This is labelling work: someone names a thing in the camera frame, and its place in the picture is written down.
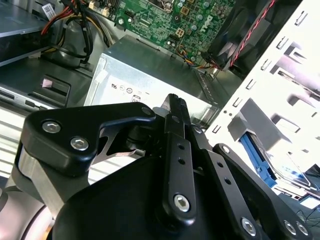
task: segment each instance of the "motherboard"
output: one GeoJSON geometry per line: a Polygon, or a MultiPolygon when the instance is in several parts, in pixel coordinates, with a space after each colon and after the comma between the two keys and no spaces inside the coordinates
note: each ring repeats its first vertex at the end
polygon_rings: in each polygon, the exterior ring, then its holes
{"type": "Polygon", "coordinates": [[[205,64],[210,47],[235,0],[91,0],[88,7],[174,54],[183,46],[187,58],[205,64]]]}

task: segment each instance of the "cooling fan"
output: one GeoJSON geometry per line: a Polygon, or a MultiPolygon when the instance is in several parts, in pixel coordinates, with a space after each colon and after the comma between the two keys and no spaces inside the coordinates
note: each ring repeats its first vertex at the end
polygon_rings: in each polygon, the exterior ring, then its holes
{"type": "Polygon", "coordinates": [[[237,0],[202,57],[246,76],[301,0],[237,0]]]}

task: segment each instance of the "silver screw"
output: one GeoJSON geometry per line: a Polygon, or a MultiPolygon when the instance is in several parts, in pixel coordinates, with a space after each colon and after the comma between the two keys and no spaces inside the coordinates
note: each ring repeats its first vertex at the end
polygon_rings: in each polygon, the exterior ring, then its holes
{"type": "Polygon", "coordinates": [[[145,106],[142,108],[142,112],[144,112],[147,115],[151,115],[152,114],[152,111],[149,108],[145,107],[145,106]]]}
{"type": "Polygon", "coordinates": [[[75,150],[78,150],[78,151],[85,151],[89,147],[88,141],[78,136],[72,138],[70,144],[71,144],[71,147],[73,147],[75,150]]]}
{"type": "Polygon", "coordinates": [[[222,146],[223,151],[225,151],[227,154],[230,153],[229,148],[227,148],[226,146],[222,146]]]}
{"type": "Polygon", "coordinates": [[[173,121],[175,121],[176,123],[180,123],[180,120],[177,116],[172,116],[173,121]]]}
{"type": "Polygon", "coordinates": [[[287,220],[284,220],[283,222],[284,222],[285,228],[286,228],[292,235],[297,235],[297,232],[296,232],[294,226],[292,226],[290,222],[288,222],[287,220]]]}
{"type": "Polygon", "coordinates": [[[245,217],[243,217],[241,219],[241,224],[243,229],[250,234],[252,237],[254,237],[257,234],[256,228],[255,226],[252,224],[251,221],[249,221],[248,219],[246,219],[245,217]]]}
{"type": "Polygon", "coordinates": [[[120,19],[118,20],[118,24],[122,25],[122,24],[124,24],[124,23],[125,23],[125,21],[124,21],[122,18],[120,18],[120,19]]]}
{"type": "Polygon", "coordinates": [[[201,129],[199,127],[193,126],[193,128],[198,134],[202,134],[202,131],[201,131],[201,129]]]}
{"type": "Polygon", "coordinates": [[[306,236],[308,236],[308,231],[300,222],[296,222],[296,225],[298,226],[298,229],[306,236]]]}
{"type": "Polygon", "coordinates": [[[58,123],[54,121],[46,121],[45,123],[42,124],[42,129],[47,133],[56,134],[60,132],[61,127],[58,123]]]}
{"type": "Polygon", "coordinates": [[[188,212],[190,209],[190,204],[188,199],[181,195],[181,194],[177,194],[174,196],[174,205],[182,212],[188,212]]]}

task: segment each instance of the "black metal arm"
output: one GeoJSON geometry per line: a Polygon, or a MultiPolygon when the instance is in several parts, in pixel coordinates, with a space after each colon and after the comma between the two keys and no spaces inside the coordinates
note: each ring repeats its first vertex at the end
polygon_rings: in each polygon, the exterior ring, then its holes
{"type": "Polygon", "coordinates": [[[312,240],[306,224],[226,145],[212,148],[170,94],[27,117],[12,177],[56,217],[54,240],[312,240]],[[89,185],[91,164],[144,157],[89,185]]]}

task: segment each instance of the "red wire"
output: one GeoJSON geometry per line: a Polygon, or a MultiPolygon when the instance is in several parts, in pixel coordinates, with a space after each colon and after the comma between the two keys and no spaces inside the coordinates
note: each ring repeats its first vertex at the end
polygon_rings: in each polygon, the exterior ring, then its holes
{"type": "Polygon", "coordinates": [[[43,30],[41,31],[41,35],[44,35],[47,31],[48,31],[48,26],[50,23],[52,23],[55,19],[57,18],[64,18],[66,16],[68,16],[69,14],[71,14],[72,11],[70,10],[70,8],[67,6],[60,14],[58,14],[57,16],[55,16],[54,18],[52,18],[43,28],[43,30]]]}
{"type": "Polygon", "coordinates": [[[258,21],[256,21],[256,23],[254,24],[253,28],[249,31],[248,35],[246,36],[245,40],[243,41],[243,43],[241,44],[241,47],[239,48],[238,52],[236,53],[234,59],[231,61],[230,66],[232,67],[233,64],[235,63],[235,61],[238,59],[241,51],[245,48],[246,43],[248,42],[248,40],[250,39],[252,33],[254,32],[254,30],[257,28],[257,26],[259,25],[259,23],[261,22],[261,20],[267,15],[268,11],[270,10],[270,8],[272,8],[272,6],[275,4],[276,0],[272,0],[272,2],[269,4],[269,6],[264,10],[263,14],[260,16],[260,18],[258,19],[258,21]]]}

